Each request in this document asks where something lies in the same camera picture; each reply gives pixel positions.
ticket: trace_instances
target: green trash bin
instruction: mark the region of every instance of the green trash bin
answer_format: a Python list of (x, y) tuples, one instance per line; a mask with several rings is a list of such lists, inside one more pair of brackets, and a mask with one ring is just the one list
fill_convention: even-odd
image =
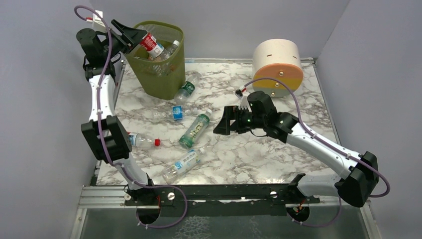
[(170, 58), (161, 62), (148, 60), (149, 53), (143, 47), (137, 47), (137, 49), (125, 55), (127, 62), (147, 94), (163, 100), (172, 100), (185, 82), (185, 52), (183, 47), (185, 36), (183, 31), (176, 26), (158, 21), (144, 21), (134, 28), (141, 25), (151, 32), (157, 42), (165, 48), (169, 47), (175, 40), (180, 42), (179, 47)]

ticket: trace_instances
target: wall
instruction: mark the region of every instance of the wall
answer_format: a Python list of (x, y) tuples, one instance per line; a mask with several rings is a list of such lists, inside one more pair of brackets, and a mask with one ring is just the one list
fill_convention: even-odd
[(422, 233), (420, 9), (420, 0), (351, 0), (317, 61), (341, 142), (375, 153), (390, 180), (390, 195), (372, 200), (385, 239)]
[(83, 0), (0, 3), (0, 238), (65, 239), (96, 160), (73, 13)]
[(271, 38), (294, 41), (317, 57), (349, 0), (90, 0), (108, 20), (134, 26), (157, 20), (185, 33), (188, 58), (252, 58)]

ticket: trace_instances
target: white cylinder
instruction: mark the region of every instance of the white cylinder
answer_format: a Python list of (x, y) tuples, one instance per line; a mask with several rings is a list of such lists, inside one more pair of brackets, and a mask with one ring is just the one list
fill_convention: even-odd
[[(293, 91), (297, 90), (304, 76), (298, 46), (285, 39), (262, 42), (253, 52), (252, 71), (253, 79), (272, 77)], [(289, 95), (285, 87), (272, 80), (260, 80), (252, 86), (255, 91), (263, 91), (275, 98)]]

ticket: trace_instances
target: red label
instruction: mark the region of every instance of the red label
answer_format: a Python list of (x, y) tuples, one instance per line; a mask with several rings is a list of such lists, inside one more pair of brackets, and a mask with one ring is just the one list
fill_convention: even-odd
[(149, 32), (139, 44), (141, 44), (141, 46), (143, 46), (145, 50), (152, 51), (154, 47), (157, 45), (157, 42), (155, 41), (155, 38)]

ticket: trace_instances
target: marble tabletop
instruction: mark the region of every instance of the marble tabletop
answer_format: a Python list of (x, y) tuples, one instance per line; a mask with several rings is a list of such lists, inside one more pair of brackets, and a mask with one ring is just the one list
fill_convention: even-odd
[[(302, 63), (304, 80), (296, 90), (304, 122), (319, 134), (336, 142), (334, 130), (319, 88), (312, 63)], [(187, 107), (197, 107), (200, 113), (211, 109), (213, 114), (206, 131), (194, 148), (206, 147), (202, 163), (178, 179), (174, 184), (257, 184), (287, 183), (298, 173), (331, 174), (333, 171), (309, 154), (268, 137), (254, 137), (250, 133), (230, 136), (212, 133), (221, 119), (224, 106), (238, 105), (234, 90), (250, 81), (250, 63), (186, 63), (186, 75), (201, 73), (199, 86)], [(291, 96), (273, 99), (279, 112), (297, 115)], [(186, 153), (179, 138), (195, 120), (189, 116), (182, 121), (154, 122), (157, 111), (171, 111), (174, 101), (147, 95), (129, 65), (122, 79), (116, 115), (127, 131), (161, 139), (161, 146), (148, 151), (133, 148), (136, 163), (148, 173), (155, 184), (165, 184), (160, 172)], [(109, 164), (102, 163), (97, 185), (125, 185), (124, 178)]]

